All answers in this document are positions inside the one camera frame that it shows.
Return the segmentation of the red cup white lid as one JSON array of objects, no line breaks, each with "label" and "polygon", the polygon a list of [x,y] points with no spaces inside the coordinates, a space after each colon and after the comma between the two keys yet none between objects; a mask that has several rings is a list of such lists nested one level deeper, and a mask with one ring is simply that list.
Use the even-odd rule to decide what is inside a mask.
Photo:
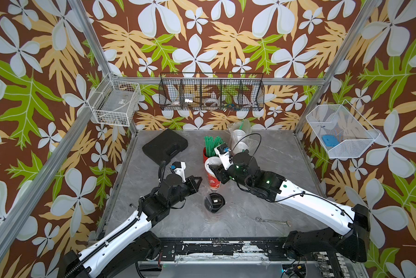
[{"label": "red cup white lid", "polygon": [[247,133],[245,131],[236,129],[232,132],[232,140],[235,141],[235,142],[239,142],[246,135],[247,135]]},{"label": "red cup white lid", "polygon": [[249,149],[249,146],[245,142],[240,141],[233,147],[232,153],[235,155],[244,151],[248,151],[248,149]]},{"label": "red cup white lid", "polygon": [[222,162],[218,156],[213,156],[210,158],[207,158],[207,160],[204,163],[204,168],[207,174],[208,183],[211,190],[218,190],[220,188],[221,182],[217,179],[216,175],[214,174],[213,170],[210,168],[210,166],[221,166]]}]

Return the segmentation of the red cup white lid front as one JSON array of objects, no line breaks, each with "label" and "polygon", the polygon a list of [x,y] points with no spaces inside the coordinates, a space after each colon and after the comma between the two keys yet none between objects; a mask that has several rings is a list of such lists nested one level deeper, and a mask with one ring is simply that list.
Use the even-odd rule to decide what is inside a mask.
[{"label": "red cup white lid front", "polygon": [[248,149],[249,149],[249,146],[245,142],[240,141],[233,147],[232,153],[235,155],[244,151],[248,151]]}]

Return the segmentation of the clear plastic carrier bag front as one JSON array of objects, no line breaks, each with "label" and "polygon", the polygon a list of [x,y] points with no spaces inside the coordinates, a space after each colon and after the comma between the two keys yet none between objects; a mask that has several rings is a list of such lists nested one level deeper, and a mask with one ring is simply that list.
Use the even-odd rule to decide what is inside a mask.
[{"label": "clear plastic carrier bag front", "polygon": [[228,146],[233,155],[244,151],[253,154],[258,148],[260,136],[252,135],[253,131],[248,119],[231,123],[228,125],[228,132],[230,135]]}]

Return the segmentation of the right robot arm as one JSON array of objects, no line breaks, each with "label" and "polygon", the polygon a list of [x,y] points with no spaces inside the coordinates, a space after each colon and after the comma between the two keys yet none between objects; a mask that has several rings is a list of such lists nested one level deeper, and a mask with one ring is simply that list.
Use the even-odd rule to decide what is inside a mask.
[{"label": "right robot arm", "polygon": [[298,255],[335,251],[354,262],[366,262],[369,249],[369,210],[363,205],[341,205],[311,193],[284,176],[261,170],[248,152],[221,155],[221,164],[210,166],[223,184],[236,185],[269,203],[286,205],[322,222],[326,228],[292,231],[284,248]]}]

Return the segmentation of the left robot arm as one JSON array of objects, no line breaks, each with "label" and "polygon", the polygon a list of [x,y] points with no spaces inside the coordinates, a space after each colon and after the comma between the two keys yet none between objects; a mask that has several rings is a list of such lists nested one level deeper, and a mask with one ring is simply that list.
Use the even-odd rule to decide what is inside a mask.
[{"label": "left robot arm", "polygon": [[177,174],[161,179],[150,193],[140,197],[137,210],[119,227],[86,249],[67,253],[59,267],[58,277],[98,277],[138,237],[166,218],[176,204],[196,194],[202,180],[202,177],[189,176],[183,181]]}]

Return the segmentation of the red plastic straw cup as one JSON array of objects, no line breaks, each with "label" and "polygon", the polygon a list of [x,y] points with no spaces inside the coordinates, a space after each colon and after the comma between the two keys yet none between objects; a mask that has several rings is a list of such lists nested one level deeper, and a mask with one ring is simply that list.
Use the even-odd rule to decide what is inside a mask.
[{"label": "red plastic straw cup", "polygon": [[208,160],[208,156],[207,156],[207,153],[206,153],[206,148],[204,148],[203,149],[203,163],[205,163],[207,160]]}]

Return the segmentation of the green wrapped straws bundle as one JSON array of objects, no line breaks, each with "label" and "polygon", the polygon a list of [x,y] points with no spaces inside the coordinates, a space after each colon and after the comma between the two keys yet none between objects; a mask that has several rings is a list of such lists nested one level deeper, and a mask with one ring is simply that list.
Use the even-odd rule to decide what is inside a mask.
[{"label": "green wrapped straws bundle", "polygon": [[223,144],[224,140],[220,136],[217,136],[217,137],[206,136],[204,138],[204,142],[205,142],[207,156],[210,158],[210,157],[216,156],[215,148]]}]

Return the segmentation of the black plastic tool case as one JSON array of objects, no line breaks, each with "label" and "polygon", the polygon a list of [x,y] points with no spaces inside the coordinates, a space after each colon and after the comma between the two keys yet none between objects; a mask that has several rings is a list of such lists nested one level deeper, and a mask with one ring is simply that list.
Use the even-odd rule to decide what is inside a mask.
[{"label": "black plastic tool case", "polygon": [[143,153],[157,165],[168,164],[188,147],[188,140],[173,130],[166,129],[142,147]]}]

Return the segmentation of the metal wrench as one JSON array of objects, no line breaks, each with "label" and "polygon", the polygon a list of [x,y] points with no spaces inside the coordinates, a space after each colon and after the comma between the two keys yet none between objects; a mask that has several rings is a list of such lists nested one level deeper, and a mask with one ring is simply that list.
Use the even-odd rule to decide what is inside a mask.
[{"label": "metal wrench", "polygon": [[291,221],[286,220],[286,221],[280,221],[280,220],[270,220],[270,219],[264,219],[261,217],[256,217],[255,218],[256,222],[265,222],[265,223],[271,223],[271,224],[280,224],[280,225],[286,225],[288,227],[292,226]]}]

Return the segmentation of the blue object in basket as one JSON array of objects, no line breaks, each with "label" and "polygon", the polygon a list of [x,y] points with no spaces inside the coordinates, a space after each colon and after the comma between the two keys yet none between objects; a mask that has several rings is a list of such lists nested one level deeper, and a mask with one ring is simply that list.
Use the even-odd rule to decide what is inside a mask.
[{"label": "blue object in basket", "polygon": [[340,141],[333,135],[323,135],[322,142],[327,148],[334,148],[340,144]]}]

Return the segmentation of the white mesh basket right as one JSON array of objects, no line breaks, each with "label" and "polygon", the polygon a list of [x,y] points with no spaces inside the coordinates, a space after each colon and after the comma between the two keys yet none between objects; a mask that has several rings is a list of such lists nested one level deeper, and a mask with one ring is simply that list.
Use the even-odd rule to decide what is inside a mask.
[{"label": "white mesh basket right", "polygon": [[[331,159],[361,157],[379,138],[380,132],[348,101],[342,104],[321,104],[306,116],[321,146]],[[333,135],[340,144],[327,148],[323,135]]]}]

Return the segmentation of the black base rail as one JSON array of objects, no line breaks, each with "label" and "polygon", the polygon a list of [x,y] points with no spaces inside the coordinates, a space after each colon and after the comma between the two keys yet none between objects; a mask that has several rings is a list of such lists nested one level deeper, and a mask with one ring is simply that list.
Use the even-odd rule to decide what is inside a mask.
[{"label": "black base rail", "polygon": [[179,261],[288,261],[283,237],[160,237],[146,251],[146,260]]}]

